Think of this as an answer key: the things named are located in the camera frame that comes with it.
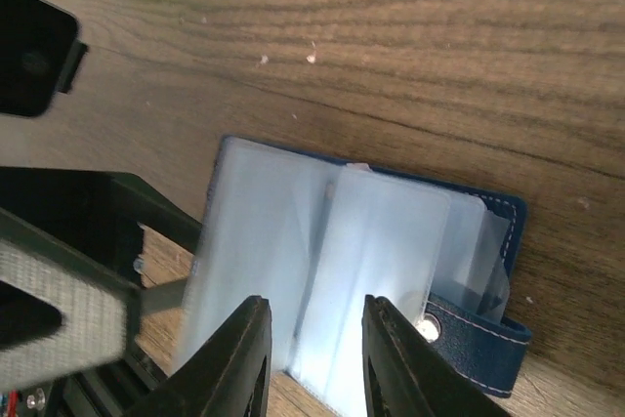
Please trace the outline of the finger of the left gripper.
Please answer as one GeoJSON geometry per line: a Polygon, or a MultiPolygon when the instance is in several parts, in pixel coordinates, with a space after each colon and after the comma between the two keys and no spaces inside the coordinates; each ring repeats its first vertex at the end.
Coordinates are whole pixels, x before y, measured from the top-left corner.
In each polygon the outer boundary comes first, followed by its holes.
{"type": "Polygon", "coordinates": [[[3,167],[1,207],[140,286],[147,226],[194,253],[201,224],[140,177],[3,167]]]}
{"type": "Polygon", "coordinates": [[[1,280],[32,298],[1,318],[4,383],[43,383],[116,361],[139,331],[138,286],[8,211],[1,280]]]}

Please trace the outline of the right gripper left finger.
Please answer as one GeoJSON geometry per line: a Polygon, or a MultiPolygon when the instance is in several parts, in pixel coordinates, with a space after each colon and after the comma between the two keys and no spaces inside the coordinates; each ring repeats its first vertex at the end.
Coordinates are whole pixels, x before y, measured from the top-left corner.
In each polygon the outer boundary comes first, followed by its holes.
{"type": "Polygon", "coordinates": [[[265,416],[271,380],[271,307],[245,299],[172,376],[127,416],[265,416]]]}

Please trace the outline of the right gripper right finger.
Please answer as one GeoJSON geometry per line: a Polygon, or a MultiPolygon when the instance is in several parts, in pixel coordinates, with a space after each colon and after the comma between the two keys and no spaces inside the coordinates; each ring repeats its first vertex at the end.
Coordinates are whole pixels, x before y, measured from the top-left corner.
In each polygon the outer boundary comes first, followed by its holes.
{"type": "Polygon", "coordinates": [[[385,297],[367,295],[362,360],[369,416],[506,416],[458,375],[385,297]]]}

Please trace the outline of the blue leather card holder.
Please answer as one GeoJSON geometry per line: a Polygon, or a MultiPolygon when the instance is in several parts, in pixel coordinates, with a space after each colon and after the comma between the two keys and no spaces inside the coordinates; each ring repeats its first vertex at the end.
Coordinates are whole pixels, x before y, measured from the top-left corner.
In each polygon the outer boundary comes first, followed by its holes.
{"type": "Polygon", "coordinates": [[[526,216],[510,194],[226,137],[175,362],[258,295],[271,306],[271,370],[362,416],[364,300],[383,296],[460,376],[507,397],[531,339],[505,315],[526,216]]]}

